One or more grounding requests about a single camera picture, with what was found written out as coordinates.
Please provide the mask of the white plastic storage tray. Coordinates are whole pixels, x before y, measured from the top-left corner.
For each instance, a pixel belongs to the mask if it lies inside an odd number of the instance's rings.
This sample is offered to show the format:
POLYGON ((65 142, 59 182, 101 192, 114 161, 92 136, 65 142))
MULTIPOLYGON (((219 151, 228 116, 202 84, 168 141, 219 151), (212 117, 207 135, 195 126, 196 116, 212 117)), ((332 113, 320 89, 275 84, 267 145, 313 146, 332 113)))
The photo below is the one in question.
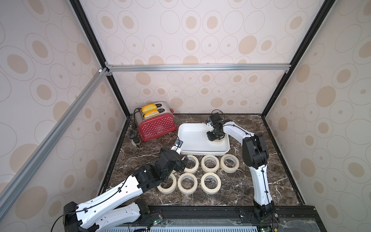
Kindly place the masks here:
POLYGON ((178 128, 178 137, 183 141, 181 154, 183 155, 214 155, 223 156, 230 150, 229 137, 223 144, 213 145, 210 143, 204 123, 183 123, 178 128))

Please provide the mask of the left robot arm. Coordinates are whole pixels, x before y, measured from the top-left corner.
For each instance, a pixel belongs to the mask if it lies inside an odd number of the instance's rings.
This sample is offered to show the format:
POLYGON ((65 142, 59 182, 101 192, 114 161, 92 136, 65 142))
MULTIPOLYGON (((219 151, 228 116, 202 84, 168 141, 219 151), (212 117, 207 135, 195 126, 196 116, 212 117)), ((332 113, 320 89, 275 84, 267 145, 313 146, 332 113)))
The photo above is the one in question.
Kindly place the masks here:
POLYGON ((180 148, 161 149, 156 160, 136 167, 128 177, 109 191, 77 204, 64 206, 63 219, 66 232, 102 232, 120 224, 147 217, 150 210, 143 200, 128 206, 121 205, 167 181, 173 171, 183 172, 189 162, 180 156, 180 148))

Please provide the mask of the masking tape roll two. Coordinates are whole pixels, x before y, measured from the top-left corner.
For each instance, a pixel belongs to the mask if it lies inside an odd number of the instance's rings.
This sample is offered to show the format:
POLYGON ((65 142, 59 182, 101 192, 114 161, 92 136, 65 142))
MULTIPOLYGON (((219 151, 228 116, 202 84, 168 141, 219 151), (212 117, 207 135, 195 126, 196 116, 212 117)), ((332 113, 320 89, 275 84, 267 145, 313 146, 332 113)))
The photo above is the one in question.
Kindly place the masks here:
POLYGON ((201 178, 202 190, 209 194, 214 195, 221 189, 221 179, 215 173, 205 173, 201 178))

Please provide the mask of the masking tape roll one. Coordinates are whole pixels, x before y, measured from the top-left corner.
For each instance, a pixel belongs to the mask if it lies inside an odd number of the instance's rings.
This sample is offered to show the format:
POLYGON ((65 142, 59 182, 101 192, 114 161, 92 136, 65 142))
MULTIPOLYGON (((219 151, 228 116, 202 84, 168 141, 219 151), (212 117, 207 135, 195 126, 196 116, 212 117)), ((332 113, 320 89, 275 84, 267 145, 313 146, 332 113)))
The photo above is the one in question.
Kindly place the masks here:
POLYGON ((171 194, 177 187, 177 179, 174 174, 170 174, 169 179, 172 180, 172 184, 168 188, 163 188, 161 185, 157 186, 157 189, 163 194, 171 194))

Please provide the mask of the masking tape roll four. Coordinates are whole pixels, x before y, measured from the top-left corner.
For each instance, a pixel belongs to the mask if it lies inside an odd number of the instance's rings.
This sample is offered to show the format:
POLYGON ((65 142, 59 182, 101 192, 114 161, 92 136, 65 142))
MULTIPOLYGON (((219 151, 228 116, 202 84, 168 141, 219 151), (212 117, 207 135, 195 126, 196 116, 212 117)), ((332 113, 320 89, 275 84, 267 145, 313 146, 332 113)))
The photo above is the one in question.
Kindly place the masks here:
POLYGON ((225 154, 221 157, 220 167, 226 173, 235 173, 239 168, 239 160, 232 154, 225 154))

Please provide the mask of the masking tape roll six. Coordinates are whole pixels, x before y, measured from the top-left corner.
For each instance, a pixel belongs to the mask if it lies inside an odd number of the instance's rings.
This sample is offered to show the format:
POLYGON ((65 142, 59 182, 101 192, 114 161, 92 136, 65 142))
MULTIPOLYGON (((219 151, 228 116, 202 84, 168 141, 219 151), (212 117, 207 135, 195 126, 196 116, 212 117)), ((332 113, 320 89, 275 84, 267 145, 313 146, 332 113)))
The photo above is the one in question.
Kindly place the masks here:
POLYGON ((205 173, 216 173, 219 165, 219 159, 214 155, 205 155, 202 158, 201 166, 205 173))

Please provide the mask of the masking tape roll five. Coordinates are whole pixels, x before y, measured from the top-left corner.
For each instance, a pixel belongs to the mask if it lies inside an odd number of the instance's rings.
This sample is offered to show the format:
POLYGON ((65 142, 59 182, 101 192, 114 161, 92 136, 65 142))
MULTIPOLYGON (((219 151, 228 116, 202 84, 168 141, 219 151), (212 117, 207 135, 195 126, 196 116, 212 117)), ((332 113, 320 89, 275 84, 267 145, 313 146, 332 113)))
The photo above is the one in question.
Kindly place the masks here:
POLYGON ((199 168, 199 160, 197 157, 193 155, 186 155, 183 157, 183 159, 187 157, 188 158, 188 163, 186 165, 186 168, 184 169, 185 173, 191 173, 195 174, 199 168))

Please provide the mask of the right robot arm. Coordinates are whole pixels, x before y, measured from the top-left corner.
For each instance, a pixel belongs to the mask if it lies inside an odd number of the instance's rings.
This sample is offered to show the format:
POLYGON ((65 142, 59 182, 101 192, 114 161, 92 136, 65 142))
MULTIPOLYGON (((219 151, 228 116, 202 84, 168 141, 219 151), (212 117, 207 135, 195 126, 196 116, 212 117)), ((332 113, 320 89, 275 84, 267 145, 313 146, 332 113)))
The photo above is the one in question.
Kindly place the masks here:
POLYGON ((209 141, 216 142, 229 135, 242 145, 243 162, 249 167, 254 186, 254 218, 259 222, 269 219, 275 206, 268 185, 269 153, 264 136, 223 119, 219 113, 211 114, 205 123, 209 128, 206 133, 209 141))

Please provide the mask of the masking tape roll eight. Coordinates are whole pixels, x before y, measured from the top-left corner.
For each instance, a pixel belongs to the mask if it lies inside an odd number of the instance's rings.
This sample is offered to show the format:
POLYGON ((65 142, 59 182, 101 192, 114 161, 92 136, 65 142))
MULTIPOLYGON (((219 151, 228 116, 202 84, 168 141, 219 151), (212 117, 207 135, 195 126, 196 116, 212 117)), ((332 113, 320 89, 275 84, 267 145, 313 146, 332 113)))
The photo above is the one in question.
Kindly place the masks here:
POLYGON ((180 175, 178 182, 177 182, 179 190, 184 195, 193 194, 198 186, 198 181, 196 177, 191 173, 184 173, 180 175))

